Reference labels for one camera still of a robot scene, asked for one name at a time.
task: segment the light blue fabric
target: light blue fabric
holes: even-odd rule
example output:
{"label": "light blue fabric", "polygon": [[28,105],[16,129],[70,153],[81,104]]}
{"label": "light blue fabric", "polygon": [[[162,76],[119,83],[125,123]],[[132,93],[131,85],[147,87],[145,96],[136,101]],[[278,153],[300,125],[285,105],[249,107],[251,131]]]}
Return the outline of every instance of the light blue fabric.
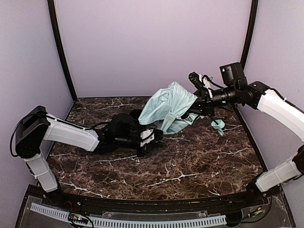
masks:
{"label": "light blue fabric", "polygon": [[198,114],[190,114],[182,120],[181,116],[191,107],[197,97],[184,89],[177,82],[172,82],[167,89],[158,90],[147,102],[139,123],[148,125],[158,121],[157,128],[164,134],[174,134],[188,125],[192,125]]}

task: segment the wire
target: wire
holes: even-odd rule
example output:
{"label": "wire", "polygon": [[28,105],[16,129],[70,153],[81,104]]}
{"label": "wire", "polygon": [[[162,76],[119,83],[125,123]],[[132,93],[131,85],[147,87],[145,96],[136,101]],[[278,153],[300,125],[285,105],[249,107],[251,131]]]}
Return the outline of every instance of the wire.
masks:
{"label": "wire", "polygon": [[103,124],[109,124],[110,122],[100,122],[100,123],[97,123],[95,125],[93,125],[92,127],[89,127],[89,128],[86,128],[86,131],[87,130],[93,130],[95,129],[96,127],[100,126],[100,125],[103,125]]}
{"label": "wire", "polygon": [[213,117],[211,117],[211,115],[207,114],[207,116],[208,116],[213,122],[215,122],[216,125],[219,125],[219,123],[218,123]]}
{"label": "wire", "polygon": [[204,78],[207,78],[207,80],[208,80],[211,84],[213,84],[214,86],[216,86],[216,87],[218,87],[218,88],[220,88],[220,89],[223,89],[223,88],[224,88],[224,87],[222,87],[222,86],[220,86],[220,85],[214,83],[214,82],[212,81],[212,79],[210,79],[207,75],[204,75],[202,79],[204,79]]}
{"label": "wire", "polygon": [[[83,214],[81,214],[80,212],[76,212],[76,211],[73,211],[73,210],[68,210],[68,209],[66,209],[66,208],[62,208],[62,207],[56,205],[55,203],[53,203],[52,200],[51,200],[48,196],[46,196],[46,198],[47,198],[48,201],[49,201],[51,204],[53,204],[56,208],[59,208],[59,209],[62,209],[62,210],[67,210],[69,213],[74,213],[74,214],[81,215],[81,216],[85,217],[87,220],[90,221],[90,223],[91,223],[91,225],[92,225],[92,228],[94,228],[94,223],[93,223],[93,221],[92,221],[87,215],[83,215]],[[73,204],[72,204],[71,201],[67,200],[66,202],[69,202],[69,204],[71,204],[71,207],[73,208]]]}
{"label": "wire", "polygon": [[[242,218],[241,220],[236,220],[236,221],[229,221],[229,220],[227,220],[227,222],[228,222],[228,223],[255,223],[255,222],[261,221],[263,218],[265,218],[265,217],[268,215],[268,213],[269,213],[270,210],[271,210],[271,206],[272,206],[272,197],[273,197],[272,194],[273,194],[273,193],[272,193],[272,190],[271,190],[271,198],[270,198],[270,202],[269,202],[269,207],[268,207],[267,211],[264,213],[264,215],[263,215],[262,217],[260,217],[259,219],[255,220],[255,221],[243,221],[243,220],[245,220],[245,219],[250,218],[250,217],[251,217],[251,216],[250,216],[250,217],[244,217],[244,218]],[[264,201],[263,198],[261,198],[261,200],[262,200],[263,206],[264,206],[264,205],[265,205],[265,201]]]}
{"label": "wire", "polygon": [[302,173],[302,174],[300,174],[299,176],[297,176],[297,177],[293,178],[293,180],[295,181],[295,180],[297,180],[297,179],[300,179],[301,177],[303,177],[303,173]]}
{"label": "wire", "polygon": [[279,91],[277,91],[274,88],[270,88],[271,90],[275,91],[275,93],[282,99],[284,100],[287,104],[291,105],[292,107],[296,108],[297,110],[299,110],[301,113],[304,113],[304,111],[302,109],[300,109],[299,107],[295,106],[293,103],[291,103],[290,101],[287,101],[285,97],[283,97]]}
{"label": "wire", "polygon": [[267,212],[264,213],[264,215],[262,217],[260,217],[259,219],[255,220],[255,221],[248,221],[248,222],[241,221],[241,223],[255,223],[255,222],[261,221],[263,218],[265,218],[269,214],[271,206],[272,206],[272,193],[271,193],[271,198],[270,198],[270,203],[269,203],[268,210],[267,210]]}
{"label": "wire", "polygon": [[17,125],[16,125],[15,129],[13,130],[13,133],[12,133],[12,135],[11,135],[11,137],[10,137],[10,141],[9,141],[9,143],[10,143],[10,144],[9,144],[10,154],[11,154],[14,158],[19,157],[19,155],[13,153],[13,148],[12,148],[12,144],[13,144],[13,140],[14,140],[15,133],[16,133],[16,131],[17,131],[19,125],[20,125],[26,118],[31,117],[31,116],[45,117],[46,115],[45,115],[45,114],[41,114],[41,113],[30,113],[30,114],[27,114],[26,116],[24,116],[24,117],[17,123]]}
{"label": "wire", "polygon": [[89,127],[85,127],[85,126],[82,127],[82,126],[79,126],[79,125],[76,125],[76,124],[73,124],[73,123],[70,123],[70,122],[67,122],[67,121],[64,121],[64,120],[60,120],[60,119],[54,118],[54,117],[49,116],[49,115],[47,115],[47,118],[49,118],[51,120],[56,120],[57,122],[67,124],[67,125],[73,126],[75,128],[81,129],[81,130],[83,130],[84,128],[89,128]]}
{"label": "wire", "polygon": [[265,200],[263,199],[263,197],[261,197],[261,200],[263,201],[263,206],[264,206],[265,205]]}
{"label": "wire", "polygon": [[70,224],[71,227],[75,227],[75,228],[79,227],[77,224],[75,224],[73,220],[71,220],[70,222],[73,224],[73,226]]}
{"label": "wire", "polygon": [[226,108],[226,107],[219,106],[218,108],[225,109],[225,110],[227,110],[227,111],[229,111],[229,112],[233,112],[233,110],[231,110],[231,109],[229,109],[229,108]]}

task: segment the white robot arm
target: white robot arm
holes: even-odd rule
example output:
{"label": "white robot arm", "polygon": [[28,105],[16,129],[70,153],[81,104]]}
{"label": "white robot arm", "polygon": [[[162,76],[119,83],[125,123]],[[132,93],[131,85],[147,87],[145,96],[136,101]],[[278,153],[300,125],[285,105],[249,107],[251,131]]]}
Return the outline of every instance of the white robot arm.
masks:
{"label": "white robot arm", "polygon": [[[15,151],[12,152],[13,136],[16,133]],[[118,147],[137,150],[143,156],[162,139],[162,131],[145,129],[136,116],[117,114],[102,129],[81,127],[48,114],[45,107],[38,106],[16,126],[11,138],[11,154],[21,157],[32,175],[46,193],[60,197],[60,186],[40,151],[43,140],[61,142],[96,153],[112,152]]]}
{"label": "white robot arm", "polygon": [[[240,63],[221,66],[224,84],[218,90],[210,90],[204,85],[208,76],[195,72],[189,75],[190,81],[198,89],[197,100],[185,113],[214,116],[214,107],[232,104],[247,104],[266,113],[293,131],[304,142],[304,113],[295,105],[284,99],[275,89],[261,82],[247,84]],[[66,143],[96,153],[111,152],[117,147],[137,149],[137,155],[143,156],[145,150],[162,139],[162,131],[143,129],[137,117],[129,114],[118,114],[101,130],[85,128],[57,119],[48,114],[44,107],[38,106],[16,126],[16,153],[24,159],[32,174],[45,192],[60,190],[54,174],[40,152],[42,140]],[[257,176],[247,186],[248,192],[259,194],[272,187],[285,183],[304,174],[304,146],[295,156],[279,164],[276,168]]]}
{"label": "white robot arm", "polygon": [[[266,113],[281,122],[294,132],[304,142],[304,113],[301,109],[283,98],[275,89],[261,82],[247,84],[244,71],[240,63],[220,67],[226,88],[206,90],[204,83],[195,72],[189,75],[190,81],[198,91],[197,101],[188,110],[189,113],[200,115],[214,115],[214,107],[232,104],[247,104],[254,109]],[[285,183],[304,174],[304,147],[300,147],[297,154],[287,161],[277,165],[274,169],[262,173],[247,186],[248,191],[265,192],[272,187]]]}

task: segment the dark brown marble surface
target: dark brown marble surface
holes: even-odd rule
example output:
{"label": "dark brown marble surface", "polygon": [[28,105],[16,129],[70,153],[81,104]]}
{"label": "dark brown marble surface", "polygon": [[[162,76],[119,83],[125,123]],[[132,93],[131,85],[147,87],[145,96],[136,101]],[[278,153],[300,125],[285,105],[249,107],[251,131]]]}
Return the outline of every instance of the dark brown marble surface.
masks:
{"label": "dark brown marble surface", "polygon": [[[79,99],[67,120],[82,126],[109,121],[117,113],[143,108],[148,98]],[[262,172],[234,112],[216,109],[226,123],[220,136],[207,117],[174,135],[165,146],[137,158],[135,150],[106,155],[56,143],[48,163],[65,192],[125,200],[181,200],[245,190]]]}

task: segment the black frame edge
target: black frame edge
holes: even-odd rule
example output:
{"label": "black frame edge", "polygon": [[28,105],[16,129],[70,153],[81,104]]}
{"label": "black frame edge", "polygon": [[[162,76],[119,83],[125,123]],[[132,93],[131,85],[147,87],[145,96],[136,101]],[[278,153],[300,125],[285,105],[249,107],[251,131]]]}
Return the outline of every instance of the black frame edge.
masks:
{"label": "black frame edge", "polygon": [[254,140],[254,138],[253,138],[253,136],[252,136],[252,134],[250,132],[250,129],[248,128],[245,120],[243,119],[243,117],[242,117],[241,113],[239,112],[237,106],[234,104],[234,105],[232,105],[232,107],[233,107],[233,110],[235,111],[235,113],[237,114],[237,117],[238,117],[239,121],[243,125],[243,128],[244,128],[244,130],[246,132],[246,135],[247,135],[247,137],[248,137],[248,139],[249,139],[249,141],[250,141],[253,149],[256,152],[257,158],[260,161],[260,164],[261,164],[261,166],[263,168],[263,172],[268,171],[268,169],[266,167],[266,163],[265,163],[265,161],[264,161],[264,159],[262,157],[261,151],[259,150],[259,148],[258,148],[258,146],[256,144],[256,141]]}
{"label": "black frame edge", "polygon": [[[276,194],[281,193],[281,187],[276,186],[273,190]],[[26,197],[28,195],[33,195],[42,199],[44,204],[53,206],[53,203],[50,203],[47,198],[43,197],[44,191],[34,185],[29,185],[26,192]],[[178,212],[193,212],[200,210],[208,210],[212,213],[233,213],[244,207],[247,207],[244,204],[239,205],[235,203],[235,206],[232,207],[228,203],[231,199],[240,199],[244,198],[246,192],[233,193],[225,196],[214,196],[206,198],[197,198],[197,199],[182,199],[182,200],[124,200],[124,199],[105,199],[89,196],[80,196],[72,193],[64,192],[64,195],[67,199],[71,199],[71,202],[81,202],[81,206],[76,206],[74,210],[84,213],[95,213],[102,214],[104,211],[111,212],[127,212],[127,213],[164,213],[168,211],[171,213]],[[256,201],[253,206],[260,205],[261,201]]]}
{"label": "black frame edge", "polygon": [[51,24],[52,24],[52,28],[53,28],[55,43],[56,43],[56,47],[57,47],[57,52],[59,55],[63,73],[66,78],[66,83],[67,83],[68,89],[70,91],[73,101],[75,102],[78,98],[77,98],[77,94],[76,94],[76,91],[75,91],[75,88],[73,85],[73,81],[72,81],[70,72],[68,70],[66,56],[65,56],[63,46],[62,46],[62,41],[61,41],[61,37],[60,37],[58,21],[57,21],[57,16],[56,16],[56,10],[55,10],[55,3],[54,3],[54,0],[47,0],[47,3],[48,3],[49,16],[51,18]]}
{"label": "black frame edge", "polygon": [[18,217],[17,217],[16,223],[15,223],[15,228],[19,228],[20,225],[21,225],[21,219],[22,219],[22,216],[23,216],[23,213],[21,213],[21,212],[24,211],[25,205],[28,201],[27,192],[25,193],[25,196],[22,200],[22,203],[21,203],[21,206],[20,206],[20,209],[19,209],[19,213],[18,213]]}
{"label": "black frame edge", "polygon": [[245,68],[245,65],[246,65],[246,61],[247,61],[247,57],[248,57],[248,53],[249,53],[249,49],[250,49],[250,44],[251,44],[251,39],[252,39],[252,35],[253,35],[253,30],[254,30],[254,26],[255,26],[255,22],[256,22],[257,5],[258,5],[258,0],[252,0],[248,28],[247,28],[244,47],[243,47],[243,53],[242,53],[242,57],[241,57],[241,65],[242,65],[243,69]]}
{"label": "black frame edge", "polygon": [[281,189],[282,189],[282,190],[281,190],[281,192],[282,192],[281,194],[282,194],[283,202],[284,202],[285,207],[286,207],[286,210],[287,210],[287,214],[288,214],[288,218],[289,218],[290,224],[291,224],[291,226],[292,226],[293,228],[296,228],[294,216],[293,216],[293,214],[292,214],[292,212],[291,212],[289,203],[288,203],[288,201],[287,201],[287,197],[286,197],[286,195],[285,195],[285,192],[284,192],[282,186],[281,186]]}

